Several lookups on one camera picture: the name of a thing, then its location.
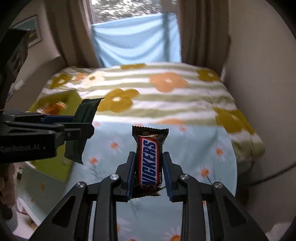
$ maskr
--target light blue cloth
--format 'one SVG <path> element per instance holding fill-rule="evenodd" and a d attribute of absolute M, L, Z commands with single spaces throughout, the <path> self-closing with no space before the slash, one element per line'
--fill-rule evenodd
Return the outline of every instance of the light blue cloth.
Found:
<path fill-rule="evenodd" d="M 24 170 L 22 194 L 19 197 L 28 204 L 40 221 L 78 181 L 85 181 L 87 184 L 100 182 L 115 173 L 119 164 L 126 162 L 130 151 L 136 151 L 131 124 L 101 122 L 95 126 L 95 133 L 87 141 L 82 156 L 85 165 L 75 163 L 67 183 L 29 168 Z M 224 128 L 154 124 L 149 124 L 149 127 L 169 128 L 163 151 L 170 153 L 173 163 L 179 164 L 184 173 L 208 184 L 220 181 L 235 194 L 236 159 Z M 160 194 L 159 197 L 144 197 L 132 199 L 128 203 L 117 203 L 119 241 L 169 241 L 169 237 L 174 233 L 180 235 L 182 203 L 171 203 L 165 189 L 160 191 Z M 209 240 L 209 226 L 206 226 L 206 234 Z"/>
<path fill-rule="evenodd" d="M 92 25 L 103 67 L 149 62 L 180 62 L 180 34 L 173 13 L 130 17 Z"/>

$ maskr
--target blue gripper pad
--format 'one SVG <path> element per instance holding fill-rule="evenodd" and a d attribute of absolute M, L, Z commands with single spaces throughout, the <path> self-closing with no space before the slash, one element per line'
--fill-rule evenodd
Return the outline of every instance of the blue gripper pad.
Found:
<path fill-rule="evenodd" d="M 131 197 L 132 193 L 133 193 L 133 183 L 134 183 L 134 179 L 135 179 L 135 167 L 136 167 L 136 153 L 133 153 L 133 159 L 131 162 L 131 167 L 128 173 L 128 180 L 127 180 L 127 192 L 126 195 L 128 198 Z"/>
<path fill-rule="evenodd" d="M 41 121 L 41 124 L 53 124 L 53 123 L 70 123 L 73 120 L 71 115 L 47 115 Z"/>
<path fill-rule="evenodd" d="M 165 177 L 165 187 L 167 190 L 167 195 L 168 195 L 170 201 L 172 201 L 172 198 L 173 198 L 172 178 L 171 178 L 170 171 L 168 168 L 168 162 L 167 162 L 167 159 L 166 159 L 164 153 L 163 153 L 163 175 Z"/>

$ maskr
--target beige curtain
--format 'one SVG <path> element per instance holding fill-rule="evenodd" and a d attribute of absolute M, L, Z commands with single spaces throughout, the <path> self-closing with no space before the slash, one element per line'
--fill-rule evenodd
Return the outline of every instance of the beige curtain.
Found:
<path fill-rule="evenodd" d="M 221 75 L 229 48 L 228 0 L 178 0 L 182 62 Z"/>
<path fill-rule="evenodd" d="M 89 0 L 45 0 L 50 29 L 69 66 L 99 67 L 92 45 Z"/>

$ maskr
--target snickers logo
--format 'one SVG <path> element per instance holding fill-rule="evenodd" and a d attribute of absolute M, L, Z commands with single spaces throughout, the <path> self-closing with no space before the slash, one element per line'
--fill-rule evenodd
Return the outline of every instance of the snickers logo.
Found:
<path fill-rule="evenodd" d="M 158 146 L 157 142 L 147 137 L 140 137 L 141 160 L 139 165 L 139 179 L 141 185 L 156 185 L 158 180 Z"/>

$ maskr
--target finger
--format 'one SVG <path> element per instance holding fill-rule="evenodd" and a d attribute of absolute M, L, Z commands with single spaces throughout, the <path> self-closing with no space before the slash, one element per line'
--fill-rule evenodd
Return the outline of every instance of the finger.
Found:
<path fill-rule="evenodd" d="M 8 174 L 8 178 L 11 178 L 13 177 L 14 173 L 15 173 L 15 166 L 13 163 L 11 163 L 8 167 L 8 170 L 7 170 L 7 174 Z"/>
<path fill-rule="evenodd" d="M 15 193 L 11 193 L 9 195 L 6 195 L 6 196 L 3 196 L 3 197 L 0 197 L 0 201 L 7 205 L 9 203 L 12 203 L 12 202 L 15 202 Z"/>
<path fill-rule="evenodd" d="M 7 196 L 9 194 L 11 194 L 12 192 L 14 192 L 15 190 L 15 183 L 13 181 L 13 178 L 8 179 L 5 184 L 4 184 L 4 188 L 2 189 L 2 195 L 3 196 Z"/>

